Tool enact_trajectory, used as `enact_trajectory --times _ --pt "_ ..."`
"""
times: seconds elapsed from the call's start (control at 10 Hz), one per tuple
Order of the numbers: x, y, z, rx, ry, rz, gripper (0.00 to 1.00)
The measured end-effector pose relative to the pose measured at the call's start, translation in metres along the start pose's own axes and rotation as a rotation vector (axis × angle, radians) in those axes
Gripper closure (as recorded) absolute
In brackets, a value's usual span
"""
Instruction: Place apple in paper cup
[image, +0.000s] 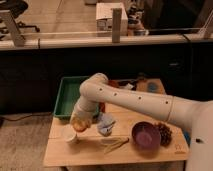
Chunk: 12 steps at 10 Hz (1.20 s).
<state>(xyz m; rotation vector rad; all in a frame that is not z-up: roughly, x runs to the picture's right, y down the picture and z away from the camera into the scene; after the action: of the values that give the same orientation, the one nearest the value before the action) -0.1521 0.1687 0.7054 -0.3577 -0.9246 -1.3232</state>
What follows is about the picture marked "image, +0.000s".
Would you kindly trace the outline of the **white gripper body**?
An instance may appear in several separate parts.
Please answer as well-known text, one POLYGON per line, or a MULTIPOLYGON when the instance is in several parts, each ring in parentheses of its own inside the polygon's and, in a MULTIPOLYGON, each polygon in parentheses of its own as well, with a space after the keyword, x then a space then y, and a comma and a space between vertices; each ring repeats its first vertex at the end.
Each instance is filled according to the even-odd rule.
POLYGON ((86 120, 92 125, 93 117, 99 112, 99 107, 97 103, 81 103, 78 101, 73 108, 71 113, 70 123, 72 125, 72 121, 74 119, 86 120))

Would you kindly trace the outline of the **red object behind arm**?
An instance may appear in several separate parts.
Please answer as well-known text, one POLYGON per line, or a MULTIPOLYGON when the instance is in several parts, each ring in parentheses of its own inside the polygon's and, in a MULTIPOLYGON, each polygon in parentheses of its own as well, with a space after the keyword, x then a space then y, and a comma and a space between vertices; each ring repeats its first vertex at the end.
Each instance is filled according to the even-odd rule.
POLYGON ((100 103, 99 109, 100 109, 100 112, 105 112, 105 103, 100 103))

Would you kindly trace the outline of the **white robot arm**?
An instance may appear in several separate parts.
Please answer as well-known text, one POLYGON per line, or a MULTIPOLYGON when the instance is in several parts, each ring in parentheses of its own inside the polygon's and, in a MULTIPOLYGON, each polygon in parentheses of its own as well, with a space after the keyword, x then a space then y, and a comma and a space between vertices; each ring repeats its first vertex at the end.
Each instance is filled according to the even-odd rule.
POLYGON ((103 73, 80 85, 70 124, 77 132, 92 125, 98 103, 110 103, 182 128, 191 134, 185 171, 213 171, 213 100, 197 101, 177 96, 112 87, 103 73))

